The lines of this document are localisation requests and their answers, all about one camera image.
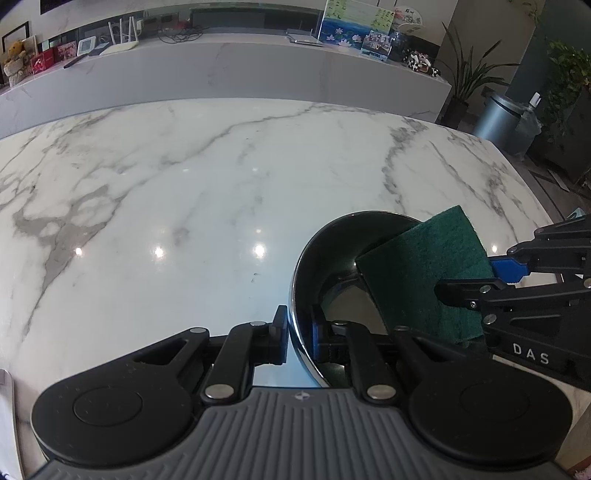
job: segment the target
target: white marble surface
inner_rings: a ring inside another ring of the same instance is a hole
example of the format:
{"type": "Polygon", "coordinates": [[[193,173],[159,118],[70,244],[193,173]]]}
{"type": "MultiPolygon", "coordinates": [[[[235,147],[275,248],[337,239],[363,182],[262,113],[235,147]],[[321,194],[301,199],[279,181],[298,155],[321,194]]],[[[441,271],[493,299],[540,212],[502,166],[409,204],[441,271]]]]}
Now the white marble surface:
{"type": "MultiPolygon", "coordinates": [[[[550,223],[491,143],[342,106],[154,102],[36,127],[0,153],[0,367],[29,473],[40,391],[188,327],[271,320],[338,216],[460,204],[490,254],[550,223]]],[[[311,385],[294,355],[256,382],[311,385]]]]}

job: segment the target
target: gray trash can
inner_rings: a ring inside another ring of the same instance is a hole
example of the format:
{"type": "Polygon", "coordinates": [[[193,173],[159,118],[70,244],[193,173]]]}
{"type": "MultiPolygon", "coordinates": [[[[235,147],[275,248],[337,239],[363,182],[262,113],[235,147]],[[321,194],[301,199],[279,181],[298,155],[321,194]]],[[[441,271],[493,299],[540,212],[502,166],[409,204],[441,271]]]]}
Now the gray trash can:
{"type": "Polygon", "coordinates": [[[505,148],[526,108],[524,103],[494,93],[489,97],[472,135],[490,140],[497,148],[505,148]]]}

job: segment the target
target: green sponge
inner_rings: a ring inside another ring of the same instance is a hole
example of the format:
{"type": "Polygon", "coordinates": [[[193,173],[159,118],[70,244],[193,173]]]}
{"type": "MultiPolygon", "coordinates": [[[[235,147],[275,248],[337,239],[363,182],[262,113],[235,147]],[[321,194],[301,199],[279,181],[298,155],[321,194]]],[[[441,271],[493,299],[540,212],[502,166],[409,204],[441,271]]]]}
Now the green sponge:
{"type": "Polygon", "coordinates": [[[359,256],[357,269],[390,330],[396,325],[453,343],[482,335],[480,314],[440,303],[442,278],[492,278],[485,250],[455,206],[359,256]]]}

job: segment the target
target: red gift box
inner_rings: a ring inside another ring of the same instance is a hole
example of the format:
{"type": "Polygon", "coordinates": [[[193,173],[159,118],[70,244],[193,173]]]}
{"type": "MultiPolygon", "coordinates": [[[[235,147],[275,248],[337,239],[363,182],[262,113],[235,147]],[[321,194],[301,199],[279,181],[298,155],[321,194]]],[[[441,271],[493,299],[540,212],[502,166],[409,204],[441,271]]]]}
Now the red gift box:
{"type": "Polygon", "coordinates": [[[50,48],[31,59],[33,74],[41,73],[47,70],[55,63],[54,48],[50,48]]]}

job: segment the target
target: stuffed toy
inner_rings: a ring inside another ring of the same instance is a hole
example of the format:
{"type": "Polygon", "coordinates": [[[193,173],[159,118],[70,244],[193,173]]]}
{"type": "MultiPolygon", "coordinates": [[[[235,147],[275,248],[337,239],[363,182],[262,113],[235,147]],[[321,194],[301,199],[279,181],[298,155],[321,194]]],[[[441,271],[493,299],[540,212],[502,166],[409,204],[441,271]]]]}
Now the stuffed toy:
{"type": "Polygon", "coordinates": [[[22,41],[17,40],[10,45],[8,49],[8,60],[4,64],[4,73],[6,73],[11,87],[14,87],[25,77],[25,68],[29,64],[29,61],[30,57],[22,41]]]}

